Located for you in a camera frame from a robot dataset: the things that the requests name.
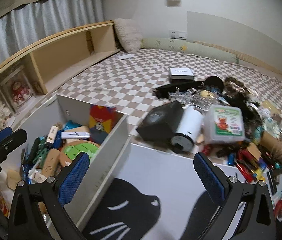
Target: wooden bed frame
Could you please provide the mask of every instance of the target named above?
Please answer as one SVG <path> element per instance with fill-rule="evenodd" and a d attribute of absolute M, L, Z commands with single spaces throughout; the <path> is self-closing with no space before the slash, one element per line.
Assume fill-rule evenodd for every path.
<path fill-rule="evenodd" d="M 29 82 L 37 82 L 43 91 L 31 103 L 34 106 L 88 67 L 121 50 L 116 47 L 113 26 L 113 21 L 83 25 L 34 42 L 0 64 L 0 80 L 15 64 L 24 65 Z M 16 119 L 22 119 L 23 112 L 28 111 L 17 114 Z"/>

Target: clutter pile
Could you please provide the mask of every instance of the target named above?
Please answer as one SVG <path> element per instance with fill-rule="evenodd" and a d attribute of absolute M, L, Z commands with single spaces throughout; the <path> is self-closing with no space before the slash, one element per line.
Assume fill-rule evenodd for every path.
<path fill-rule="evenodd" d="M 87 125 L 73 121 L 65 125 L 59 122 L 54 124 L 47 134 L 36 138 L 31 147 L 27 144 L 22 150 L 20 170 L 7 171 L 7 186 L 15 190 L 20 180 L 34 184 L 57 176 L 80 152 L 88 154 L 91 163 L 116 121 L 115 107 L 91 105 Z M 11 134 L 10 127 L 3 129 L 0 131 L 0 141 Z M 42 214 L 47 213 L 43 203 L 39 203 L 39 207 Z"/>
<path fill-rule="evenodd" d="M 178 154 L 201 144 L 206 156 L 227 158 L 247 183 L 267 182 L 275 216 L 281 219 L 281 111 L 233 77 L 223 82 L 211 76 L 201 82 L 188 76 L 189 72 L 170 70 L 171 83 L 153 90 L 170 102 L 152 109 L 137 132 L 143 140 L 164 142 Z"/>

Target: paper tube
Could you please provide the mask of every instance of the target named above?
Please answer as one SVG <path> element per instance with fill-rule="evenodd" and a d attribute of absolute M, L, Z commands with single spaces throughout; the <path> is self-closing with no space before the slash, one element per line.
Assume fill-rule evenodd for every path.
<path fill-rule="evenodd" d="M 278 141 L 271 134 L 265 131 L 262 135 L 260 145 L 270 151 L 270 154 L 282 163 L 282 142 Z"/>

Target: grey curtain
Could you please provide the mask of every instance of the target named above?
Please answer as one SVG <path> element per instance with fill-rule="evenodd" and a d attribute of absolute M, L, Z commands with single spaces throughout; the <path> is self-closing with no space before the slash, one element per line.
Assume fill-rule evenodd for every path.
<path fill-rule="evenodd" d="M 0 18 L 0 63 L 63 30 L 104 21 L 102 0 L 41 0 Z"/>

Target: metal screw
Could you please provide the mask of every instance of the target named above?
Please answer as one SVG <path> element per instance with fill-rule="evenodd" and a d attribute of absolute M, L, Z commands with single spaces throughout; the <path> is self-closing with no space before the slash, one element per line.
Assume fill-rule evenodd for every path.
<path fill-rule="evenodd" d="M 52 183 L 52 182 L 55 182 L 55 178 L 53 176 L 50 176 L 46 179 L 46 182 L 47 183 Z"/>
<path fill-rule="evenodd" d="M 19 186 L 19 187 L 23 187 L 24 184 L 25 184 L 25 181 L 24 181 L 24 180 L 20 180 L 20 181 L 18 182 L 18 186 Z"/>
<path fill-rule="evenodd" d="M 261 187 L 265 187 L 266 183 L 263 180 L 259 180 L 259 184 Z"/>
<path fill-rule="evenodd" d="M 238 182 L 238 179 L 234 176 L 229 177 L 229 181 L 231 181 L 232 183 L 236 183 Z"/>

